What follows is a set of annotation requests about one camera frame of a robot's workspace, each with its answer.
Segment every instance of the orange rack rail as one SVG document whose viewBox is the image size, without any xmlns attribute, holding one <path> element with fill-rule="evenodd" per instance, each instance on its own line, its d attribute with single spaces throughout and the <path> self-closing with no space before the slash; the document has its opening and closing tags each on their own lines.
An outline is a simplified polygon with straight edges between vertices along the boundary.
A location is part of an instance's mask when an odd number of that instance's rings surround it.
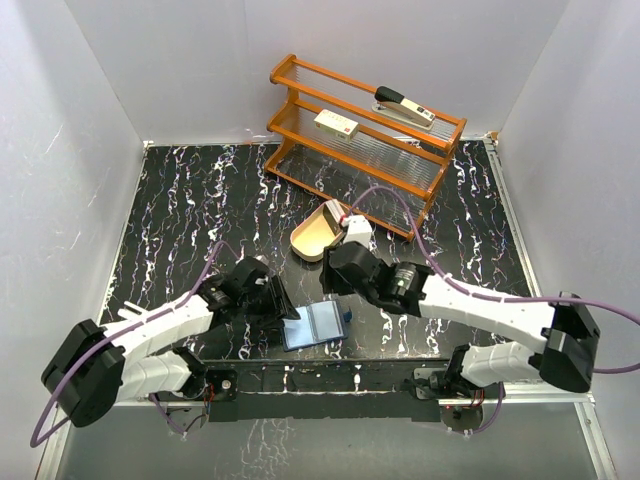
<svg viewBox="0 0 640 480">
<path fill-rule="evenodd" d="M 287 86 L 288 93 L 267 124 L 269 131 L 283 136 L 267 160 L 267 171 L 347 206 L 371 185 L 388 186 L 407 201 L 416 224 L 422 224 L 466 119 L 428 108 L 436 115 L 429 131 L 393 121 L 371 109 L 376 87 L 295 55 L 273 69 L 271 82 Z M 350 142 L 316 128 L 314 118 L 325 108 L 360 124 Z M 407 240 L 413 238 L 405 212 L 384 193 L 370 196 L 357 211 Z"/>
</svg>

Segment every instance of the glass panel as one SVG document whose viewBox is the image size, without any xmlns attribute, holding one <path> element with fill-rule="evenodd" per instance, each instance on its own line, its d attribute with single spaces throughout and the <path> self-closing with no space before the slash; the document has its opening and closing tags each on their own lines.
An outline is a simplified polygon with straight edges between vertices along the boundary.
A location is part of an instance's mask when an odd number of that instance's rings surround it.
<svg viewBox="0 0 640 480">
<path fill-rule="evenodd" d="M 440 171 L 440 165 L 362 132 L 356 133 L 351 142 L 334 137 L 315 126 L 315 117 L 316 114 L 309 110 L 294 107 L 281 126 L 425 192 Z"/>
<path fill-rule="evenodd" d="M 346 204 L 355 201 L 370 186 L 384 185 L 395 190 L 407 202 L 414 219 L 425 206 L 424 200 L 415 195 L 303 145 L 295 145 L 277 169 Z M 404 211 L 385 192 L 375 192 L 367 197 L 358 204 L 358 209 L 401 231 L 408 232 L 411 228 Z"/>
</svg>

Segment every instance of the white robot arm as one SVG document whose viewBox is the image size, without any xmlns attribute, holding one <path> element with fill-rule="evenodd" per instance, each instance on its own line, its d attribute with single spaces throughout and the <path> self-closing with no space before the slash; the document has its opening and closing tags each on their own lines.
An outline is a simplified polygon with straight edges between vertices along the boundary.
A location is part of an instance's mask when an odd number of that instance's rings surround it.
<svg viewBox="0 0 640 480">
<path fill-rule="evenodd" d="M 470 294 L 464 295 L 425 265 L 387 265 L 376 258 L 368 248 L 371 227 L 364 217 L 345 218 L 342 226 L 347 229 L 342 244 L 325 251 L 324 293 L 358 293 L 390 313 L 442 318 L 512 340 L 457 347 L 444 375 L 430 379 L 432 390 L 468 392 L 496 382 L 542 378 L 564 390 L 589 391 L 600 331 L 586 307 L 491 302 L 478 297 L 513 296 L 456 282 Z"/>
<path fill-rule="evenodd" d="M 341 244 L 325 249 L 320 276 L 324 293 L 358 293 L 390 313 L 443 318 L 513 340 L 457 347 L 446 371 L 421 379 L 421 388 L 447 397 L 469 395 L 496 382 L 542 378 L 564 390 L 589 390 L 600 332 L 585 307 L 487 302 L 463 295 L 425 265 L 387 265 L 376 258 L 368 248 L 371 225 L 364 217 L 338 222 L 346 233 Z M 476 295 L 509 297 L 461 285 Z M 58 403 L 77 427 L 95 422 L 116 402 L 151 393 L 198 396 L 207 369 L 188 349 L 155 355 L 180 339 L 207 332 L 238 312 L 258 328 L 299 318 L 279 277 L 270 276 L 268 267 L 253 257 L 240 260 L 230 274 L 208 278 L 195 294 L 156 310 L 128 302 L 125 306 L 118 312 L 121 322 L 105 327 L 91 320 L 77 324 L 42 375 L 45 387 L 54 392 L 93 346 L 140 324 L 98 350 L 62 387 Z"/>
</svg>

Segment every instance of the white box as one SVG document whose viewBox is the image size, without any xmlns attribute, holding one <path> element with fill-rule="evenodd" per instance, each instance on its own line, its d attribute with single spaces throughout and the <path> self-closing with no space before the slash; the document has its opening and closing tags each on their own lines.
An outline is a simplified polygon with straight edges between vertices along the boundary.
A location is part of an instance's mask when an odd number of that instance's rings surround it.
<svg viewBox="0 0 640 480">
<path fill-rule="evenodd" d="M 319 129 L 348 142 L 358 133 L 360 126 L 358 122 L 326 109 L 318 114 L 314 122 Z"/>
</svg>

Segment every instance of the purple cable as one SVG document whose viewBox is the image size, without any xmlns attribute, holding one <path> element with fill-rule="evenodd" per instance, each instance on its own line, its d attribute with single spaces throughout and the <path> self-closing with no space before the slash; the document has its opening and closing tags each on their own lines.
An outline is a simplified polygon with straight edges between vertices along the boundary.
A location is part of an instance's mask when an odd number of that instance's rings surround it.
<svg viewBox="0 0 640 480">
<path fill-rule="evenodd" d="M 189 430 L 191 430 L 191 427 L 193 427 L 193 425 L 200 420 L 203 417 L 206 417 L 206 415 L 203 413 L 201 415 L 198 415 L 196 418 L 194 418 L 193 420 L 191 420 L 191 423 L 189 425 L 187 425 L 186 428 L 182 428 L 180 425 L 178 425 L 176 422 L 173 421 L 173 419 L 169 416 L 169 414 L 166 412 L 166 410 L 164 408 L 162 408 L 162 405 L 160 405 L 160 401 L 158 400 L 158 396 L 155 393 L 152 393 L 151 395 L 149 395 L 149 398 L 151 399 L 151 401 L 154 403 L 154 405 L 156 406 L 156 409 L 158 410 L 158 413 L 160 413 L 160 415 L 162 415 L 162 417 L 167 421 L 167 423 L 171 426 L 171 428 L 173 429 L 174 432 L 180 434 L 180 435 L 186 435 L 187 433 L 189 433 Z"/>
<path fill-rule="evenodd" d="M 498 403 L 496 404 L 496 409 L 493 411 L 493 415 L 491 415 L 491 418 L 487 421 L 487 423 L 478 427 L 477 430 L 473 430 L 473 433 L 484 432 L 493 424 L 493 422 L 496 421 L 496 418 L 498 418 L 498 414 L 500 413 L 500 409 L 502 408 L 502 397 L 504 397 L 504 395 L 504 384 L 502 382 L 498 382 Z"/>
<path fill-rule="evenodd" d="M 187 296 L 182 301 L 180 301 L 179 303 L 176 304 L 175 308 L 183 307 L 191 299 L 191 297 L 193 297 L 193 295 L 195 295 L 196 291 L 200 287 L 200 284 L 202 283 L 202 281 L 207 276 L 207 273 L 209 273 L 209 269 L 211 268 L 211 264 L 215 261 L 215 259 L 218 256 L 218 253 L 220 252 L 220 249 L 223 246 L 227 247 L 231 251 L 231 253 L 233 253 L 233 255 L 236 257 L 236 259 L 240 258 L 238 256 L 238 254 L 231 248 L 231 246 L 227 242 L 225 242 L 224 240 L 219 240 L 214 245 L 213 250 L 211 252 L 211 255 L 209 256 L 209 259 L 207 260 L 207 263 L 206 263 L 205 267 L 202 269 L 202 273 L 198 277 L 198 280 L 196 280 L 196 283 L 193 285 L 191 290 L 189 290 L 189 293 L 187 294 Z M 151 322 L 153 320 L 157 320 L 158 318 L 162 317 L 163 315 L 166 315 L 167 313 L 169 313 L 171 311 L 172 311 L 171 308 L 165 308 L 164 310 L 161 310 L 160 312 L 154 313 L 153 315 L 149 316 L 149 318 L 147 319 L 147 322 Z M 58 429 L 60 429 L 69 420 L 68 417 L 65 418 L 64 420 L 61 420 L 56 425 L 51 427 L 51 429 L 49 431 L 45 432 L 42 436 L 38 437 L 40 435 L 40 432 L 42 431 L 42 426 L 44 425 L 44 422 L 47 420 L 47 417 L 49 416 L 49 413 L 51 412 L 51 409 L 53 408 L 53 406 L 58 401 L 58 398 L 60 397 L 60 394 L 62 393 L 64 388 L 67 386 L 69 381 L 71 380 L 71 377 L 73 377 L 75 375 L 75 373 L 80 369 L 80 367 L 89 358 L 91 358 L 96 352 L 100 351 L 100 349 L 102 349 L 104 346 L 108 345 L 113 340 L 116 340 L 116 339 L 120 338 L 121 336 L 126 335 L 127 333 L 134 331 L 136 328 L 138 328 L 139 326 L 143 325 L 144 323 L 145 322 L 134 323 L 133 325 L 130 325 L 127 328 L 125 328 L 123 330 L 120 330 L 119 332 L 116 332 L 113 335 L 110 335 L 110 336 L 100 340 L 93 347 L 91 347 L 89 350 L 87 350 L 71 366 L 69 371 L 64 375 L 64 377 L 62 377 L 62 380 L 60 380 L 60 382 L 58 382 L 58 386 L 55 388 L 55 390 L 51 394 L 51 398 L 49 398 L 49 401 L 45 405 L 44 410 L 42 411 L 42 414 L 40 415 L 40 418 L 38 419 L 38 422 L 36 423 L 36 427 L 33 429 L 33 434 L 31 435 L 31 441 L 29 442 L 29 444 L 31 445 L 31 448 L 35 448 L 35 447 L 39 446 L 40 444 L 42 444 L 42 442 L 47 440 L 51 435 L 53 435 Z"/>
<path fill-rule="evenodd" d="M 405 210 L 405 213 L 407 214 L 407 217 L 409 218 L 409 223 L 411 224 L 411 229 L 413 230 L 413 233 L 415 234 L 416 240 L 418 241 L 418 247 L 420 248 L 420 250 L 422 251 L 422 254 L 425 256 L 425 258 L 427 259 L 427 262 L 429 262 L 429 264 L 431 265 L 431 268 L 433 268 L 433 270 L 439 275 L 441 276 L 444 281 L 447 283 L 447 285 L 449 285 L 451 288 L 454 288 L 455 290 L 457 290 L 458 292 L 467 295 L 467 296 L 471 296 L 474 298 L 479 298 L 481 300 L 487 300 L 490 302 L 504 302 L 504 303 L 557 303 L 557 302 L 562 302 L 562 303 L 571 303 L 574 305 L 588 305 L 591 307 L 596 307 L 596 308 L 601 308 L 603 310 L 608 310 L 610 312 L 613 312 L 617 315 L 620 315 L 621 317 L 625 317 L 628 320 L 631 320 L 633 323 L 635 323 L 636 325 L 640 326 L 640 317 L 637 315 L 634 315 L 631 312 L 627 312 L 626 310 L 623 310 L 622 308 L 618 308 L 614 305 L 609 305 L 607 303 L 604 302 L 598 302 L 598 301 L 594 301 L 594 300 L 586 300 L 583 298 L 562 298 L 562 297 L 508 297 L 508 298 L 504 298 L 504 297 L 499 297 L 499 296 L 495 296 L 495 295 L 484 295 L 482 293 L 471 293 L 469 292 L 469 290 L 467 290 L 466 288 L 464 288 L 461 285 L 458 285 L 457 282 L 455 282 L 450 275 L 447 275 L 447 273 L 445 273 L 444 270 L 442 270 L 442 267 L 440 267 L 440 265 L 438 264 L 438 262 L 436 261 L 436 259 L 433 257 L 433 255 L 431 255 L 431 253 L 429 253 L 429 251 L 427 250 L 427 247 L 424 244 L 424 240 L 423 238 L 420 236 L 420 232 L 418 231 L 418 227 L 416 225 L 415 220 L 413 219 L 413 216 L 411 215 L 411 210 L 409 209 L 409 206 L 407 205 L 407 202 L 404 201 L 404 199 L 398 195 L 397 192 L 393 191 L 391 188 L 389 187 L 384 187 L 382 185 L 376 185 L 373 187 L 369 187 L 367 190 L 365 190 L 365 192 L 360 195 L 355 202 L 353 202 L 353 205 L 351 205 L 351 208 L 349 209 L 349 211 L 347 212 L 347 216 L 351 215 L 352 210 L 356 207 L 356 205 L 358 205 L 358 203 L 360 203 L 362 201 L 362 199 L 364 197 L 366 197 L 367 195 L 369 195 L 371 192 L 375 191 L 375 190 L 384 190 L 387 191 L 389 193 L 391 193 L 393 196 L 396 197 L 396 199 L 400 202 L 400 204 L 402 205 L 402 207 Z M 593 371 L 594 373 L 603 373 L 603 374 L 617 374 L 617 373 L 629 373 L 629 372 L 633 372 L 636 370 L 640 370 L 640 363 L 636 363 L 634 365 L 629 365 L 627 367 L 618 367 L 618 368 L 594 368 Z"/>
</svg>

